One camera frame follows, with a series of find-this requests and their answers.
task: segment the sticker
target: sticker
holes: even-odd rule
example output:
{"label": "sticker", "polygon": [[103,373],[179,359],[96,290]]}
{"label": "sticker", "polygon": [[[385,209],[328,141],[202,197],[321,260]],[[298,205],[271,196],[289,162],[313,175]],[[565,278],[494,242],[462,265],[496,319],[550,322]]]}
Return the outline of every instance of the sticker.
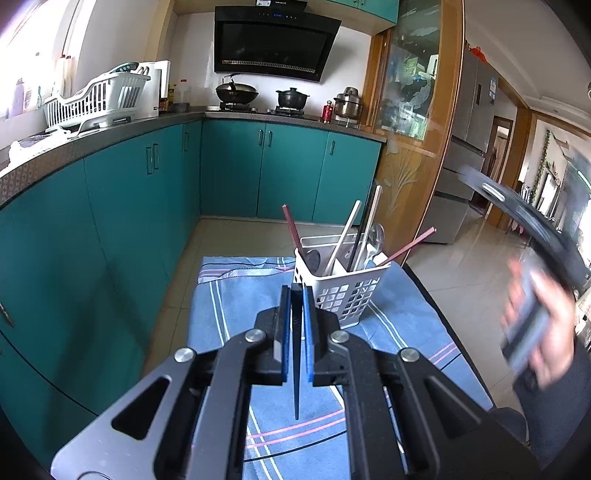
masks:
{"label": "sticker", "polygon": [[491,88],[488,92],[488,96],[491,97],[491,103],[495,103],[495,98],[496,98],[496,80],[495,79],[491,79]]}

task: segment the blue towel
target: blue towel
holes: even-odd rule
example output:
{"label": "blue towel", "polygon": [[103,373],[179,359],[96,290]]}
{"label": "blue towel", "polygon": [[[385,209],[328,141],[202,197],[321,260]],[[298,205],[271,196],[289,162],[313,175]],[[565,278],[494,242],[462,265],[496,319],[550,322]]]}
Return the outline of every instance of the blue towel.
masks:
{"label": "blue towel", "polygon": [[[294,264],[293,258],[204,258],[191,306],[188,345],[208,351],[251,328],[258,312],[279,304],[281,286],[293,280]],[[437,313],[397,264],[383,276],[360,323],[348,330],[383,351],[417,348],[484,409],[492,407]],[[348,478],[339,390],[313,388],[303,375],[300,419],[295,421],[292,371],[282,387],[252,389],[243,478]],[[301,371],[306,371],[303,362]],[[293,449],[299,450],[283,453]],[[256,460],[267,455],[275,456]]]}

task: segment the stainless steel refrigerator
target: stainless steel refrigerator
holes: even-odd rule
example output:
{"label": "stainless steel refrigerator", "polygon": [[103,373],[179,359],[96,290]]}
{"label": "stainless steel refrigerator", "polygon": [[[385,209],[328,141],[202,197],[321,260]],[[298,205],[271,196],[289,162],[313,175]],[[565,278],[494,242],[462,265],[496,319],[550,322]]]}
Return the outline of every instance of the stainless steel refrigerator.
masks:
{"label": "stainless steel refrigerator", "polygon": [[462,165],[482,168],[495,116],[498,81],[493,67],[464,50],[452,137],[421,225],[420,233],[432,226],[437,229],[427,242],[450,244],[456,239],[474,194],[458,179],[457,172]]}

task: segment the red bottle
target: red bottle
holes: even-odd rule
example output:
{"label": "red bottle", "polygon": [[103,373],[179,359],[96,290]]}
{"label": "red bottle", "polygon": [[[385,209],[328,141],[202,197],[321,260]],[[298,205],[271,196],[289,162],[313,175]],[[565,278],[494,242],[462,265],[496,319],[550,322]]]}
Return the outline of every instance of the red bottle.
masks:
{"label": "red bottle", "polygon": [[326,102],[326,105],[322,109],[322,121],[325,124],[330,123],[330,121],[332,120],[333,110],[334,110],[334,107],[332,106],[332,101],[329,100],[328,102]]}

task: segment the white dish rack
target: white dish rack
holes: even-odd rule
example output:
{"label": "white dish rack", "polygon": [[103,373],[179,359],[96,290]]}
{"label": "white dish rack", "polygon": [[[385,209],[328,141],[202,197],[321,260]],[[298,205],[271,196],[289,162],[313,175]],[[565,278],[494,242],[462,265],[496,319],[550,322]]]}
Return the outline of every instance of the white dish rack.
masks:
{"label": "white dish rack", "polygon": [[80,133],[130,118],[139,108],[136,104],[149,79],[137,73],[104,73],[72,97],[52,95],[44,104],[47,131],[80,125]]}
{"label": "white dish rack", "polygon": [[[367,307],[380,279],[392,263],[389,262],[383,267],[347,272],[344,265],[349,263],[349,256],[355,244],[355,236],[355,233],[347,235],[337,254],[332,274],[327,277],[316,277],[310,273],[306,263],[300,257],[300,253],[295,251],[294,283],[312,287],[316,306],[335,313],[339,318],[341,328],[359,323],[359,317]],[[316,249],[320,253],[319,272],[326,268],[338,239],[339,235],[310,236],[301,239],[304,252]],[[387,258],[386,255],[380,253],[375,257],[374,262],[379,265]]]}

